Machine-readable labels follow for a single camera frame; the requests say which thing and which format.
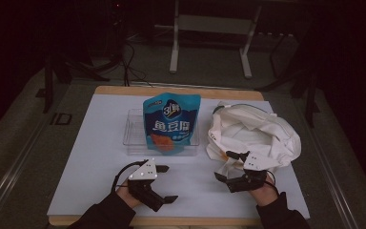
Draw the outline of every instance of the person's left hand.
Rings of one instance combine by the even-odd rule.
[[[124,180],[123,184],[115,191],[131,208],[134,208],[141,204],[141,201],[133,197],[129,192],[129,187],[127,187],[128,182]]]

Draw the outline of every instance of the wooden edge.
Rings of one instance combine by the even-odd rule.
[[[49,222],[53,226],[69,226],[79,220],[80,216],[50,216]],[[233,218],[157,218],[135,217],[130,226],[256,226],[260,219]]]
[[[156,96],[162,93],[200,94],[204,98],[237,99],[263,101],[263,95],[256,91],[226,90],[226,89],[198,89],[198,88],[162,88],[162,87],[120,87],[99,86],[95,94],[122,94]]]

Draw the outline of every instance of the blue snack bag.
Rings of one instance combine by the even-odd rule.
[[[199,94],[163,93],[144,101],[148,149],[172,155],[190,145],[200,108]]]

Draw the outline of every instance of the hand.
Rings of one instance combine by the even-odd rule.
[[[269,175],[267,175],[266,181],[274,184]],[[277,192],[272,186],[268,184],[264,184],[263,187],[256,190],[249,190],[248,192],[252,195],[252,197],[254,197],[257,205],[260,207],[266,206],[278,199]]]
[[[141,204],[141,201],[133,197],[129,192],[129,187],[127,187],[128,182],[125,180],[121,186],[115,191],[131,208],[134,208]]]

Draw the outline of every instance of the crumpled white fabric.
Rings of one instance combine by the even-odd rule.
[[[238,154],[250,152],[255,156],[267,157],[270,162],[275,160],[276,163],[260,166],[260,170],[273,171],[274,168],[288,166],[299,157],[300,137],[283,118],[250,105],[220,102],[219,106],[222,108],[214,112],[208,131],[210,143],[207,153],[211,159],[228,161],[227,151]],[[234,166],[243,168],[244,162],[238,160]]]

